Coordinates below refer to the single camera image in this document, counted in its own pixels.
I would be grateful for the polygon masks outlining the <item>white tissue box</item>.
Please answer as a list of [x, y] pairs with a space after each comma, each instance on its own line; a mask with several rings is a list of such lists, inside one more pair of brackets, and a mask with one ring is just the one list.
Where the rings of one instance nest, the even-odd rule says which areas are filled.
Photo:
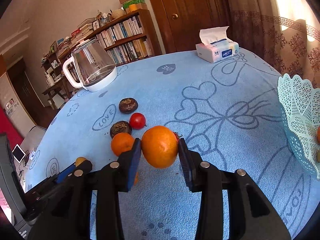
[[228, 28], [229, 26], [201, 29], [199, 34], [201, 43], [196, 45], [198, 57], [216, 63], [238, 55], [239, 44], [227, 37]]

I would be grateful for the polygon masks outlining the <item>wooden side desk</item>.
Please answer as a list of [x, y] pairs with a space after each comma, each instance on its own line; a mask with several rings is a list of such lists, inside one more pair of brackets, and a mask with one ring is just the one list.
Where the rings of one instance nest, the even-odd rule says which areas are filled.
[[52, 104], [53, 109], [58, 109], [53, 100], [54, 96], [59, 95], [61, 98], [63, 98], [63, 100], [69, 100], [72, 97], [72, 93], [68, 89], [68, 81], [65, 76], [57, 81], [57, 83], [54, 85], [47, 88], [42, 94], [49, 97], [49, 102]]

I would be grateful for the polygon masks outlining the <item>dark water chestnut far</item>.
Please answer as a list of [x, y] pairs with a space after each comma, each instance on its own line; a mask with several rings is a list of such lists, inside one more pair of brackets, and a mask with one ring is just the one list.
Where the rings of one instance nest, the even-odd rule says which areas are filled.
[[124, 98], [121, 99], [118, 107], [121, 113], [130, 114], [138, 108], [138, 102], [134, 98]]

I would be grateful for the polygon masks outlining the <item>tan longan fruit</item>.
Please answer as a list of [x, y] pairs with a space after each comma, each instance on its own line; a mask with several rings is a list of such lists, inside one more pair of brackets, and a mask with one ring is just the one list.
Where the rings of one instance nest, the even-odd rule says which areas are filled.
[[318, 163], [320, 162], [320, 150], [317, 151], [317, 162], [318, 162]]
[[75, 166], [78, 167], [81, 163], [86, 161], [87, 159], [85, 157], [77, 157], [75, 161]]

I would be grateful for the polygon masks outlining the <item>light blue lattice basket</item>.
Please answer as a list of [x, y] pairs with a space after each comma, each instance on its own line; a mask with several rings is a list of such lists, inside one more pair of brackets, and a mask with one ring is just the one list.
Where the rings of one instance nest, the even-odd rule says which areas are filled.
[[319, 180], [319, 88], [286, 73], [278, 78], [277, 93], [289, 146], [302, 168]]

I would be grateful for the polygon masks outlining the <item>dark water chestnut near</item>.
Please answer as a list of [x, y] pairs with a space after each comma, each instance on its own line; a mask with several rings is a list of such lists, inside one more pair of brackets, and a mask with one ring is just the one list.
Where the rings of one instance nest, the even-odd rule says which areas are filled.
[[132, 133], [132, 128], [127, 121], [118, 121], [114, 123], [110, 128], [110, 136], [114, 138], [118, 133]]

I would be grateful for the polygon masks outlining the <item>brown wooden door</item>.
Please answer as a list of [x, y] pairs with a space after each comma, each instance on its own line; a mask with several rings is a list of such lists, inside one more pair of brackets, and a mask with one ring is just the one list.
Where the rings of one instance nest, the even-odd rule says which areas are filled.
[[150, 0], [166, 53], [194, 50], [201, 29], [225, 27], [231, 36], [228, 0]]

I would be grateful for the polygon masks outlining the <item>green box on shelf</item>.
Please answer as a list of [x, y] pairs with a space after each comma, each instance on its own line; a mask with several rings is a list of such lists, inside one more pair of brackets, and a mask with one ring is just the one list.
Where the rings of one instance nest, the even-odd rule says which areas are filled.
[[127, 9], [132, 4], [145, 3], [144, 0], [128, 0], [123, 3], [123, 8]]

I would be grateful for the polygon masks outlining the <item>beige patterned curtain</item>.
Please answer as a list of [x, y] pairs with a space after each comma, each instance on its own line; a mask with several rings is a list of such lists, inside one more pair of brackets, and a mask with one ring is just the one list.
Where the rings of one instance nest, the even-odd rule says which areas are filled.
[[228, 0], [232, 39], [280, 74], [319, 87], [319, 20], [306, 0]]

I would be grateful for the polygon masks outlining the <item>blue patterned tablecloth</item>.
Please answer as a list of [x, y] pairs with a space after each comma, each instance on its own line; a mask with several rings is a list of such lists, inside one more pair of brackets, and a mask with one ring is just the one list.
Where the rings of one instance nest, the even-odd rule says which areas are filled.
[[110, 128], [129, 119], [118, 108], [120, 100], [134, 98], [147, 128], [171, 129], [221, 170], [244, 169], [295, 237], [319, 203], [319, 182], [288, 145], [278, 77], [271, 65], [245, 49], [216, 64], [188, 51], [120, 66], [106, 88], [78, 91], [52, 120], [26, 174], [26, 188], [77, 157], [89, 159], [95, 170], [114, 161]]

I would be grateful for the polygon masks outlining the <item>dark water chestnut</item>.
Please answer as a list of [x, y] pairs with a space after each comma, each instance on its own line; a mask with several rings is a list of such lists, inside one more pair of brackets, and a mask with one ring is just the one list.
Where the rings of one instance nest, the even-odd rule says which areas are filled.
[[138, 102], [134, 98], [124, 98], [121, 99], [118, 107], [121, 113], [130, 114], [138, 108]]
[[132, 133], [132, 128], [127, 121], [118, 121], [114, 123], [110, 128], [110, 136], [114, 138], [118, 133]]

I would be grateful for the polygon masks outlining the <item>red cherry tomato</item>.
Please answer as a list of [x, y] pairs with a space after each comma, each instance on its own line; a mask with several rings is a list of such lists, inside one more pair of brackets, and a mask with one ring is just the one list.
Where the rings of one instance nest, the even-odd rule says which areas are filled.
[[130, 117], [129, 124], [132, 129], [142, 129], [146, 126], [146, 118], [141, 113], [133, 113]]
[[177, 142], [179, 142], [181, 136], [176, 132], [173, 132], [173, 133], [175, 135], [175, 138], [176, 138]]

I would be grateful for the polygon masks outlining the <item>orange mandarin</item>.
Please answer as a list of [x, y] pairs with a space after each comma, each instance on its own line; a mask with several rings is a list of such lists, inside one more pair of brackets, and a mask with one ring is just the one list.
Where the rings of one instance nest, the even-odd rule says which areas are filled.
[[123, 152], [131, 150], [134, 142], [134, 137], [129, 133], [118, 133], [111, 141], [111, 150], [116, 156], [120, 156]]
[[142, 152], [154, 168], [168, 168], [178, 155], [178, 142], [173, 131], [164, 126], [154, 126], [142, 136]]
[[317, 128], [317, 142], [320, 144], [320, 127]]
[[135, 175], [134, 185], [137, 185], [138, 181], [139, 181], [139, 174], [137, 172]]

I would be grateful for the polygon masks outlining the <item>wooden bookshelf with books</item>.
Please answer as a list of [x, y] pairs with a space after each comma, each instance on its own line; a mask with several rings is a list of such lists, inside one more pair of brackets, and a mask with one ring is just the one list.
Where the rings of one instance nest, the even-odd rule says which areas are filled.
[[78, 33], [64, 40], [57, 50], [42, 59], [45, 71], [52, 68], [53, 77], [62, 72], [62, 64], [76, 46], [95, 38], [116, 65], [161, 55], [161, 48], [150, 12], [138, 9], [91, 31], [86, 37]]

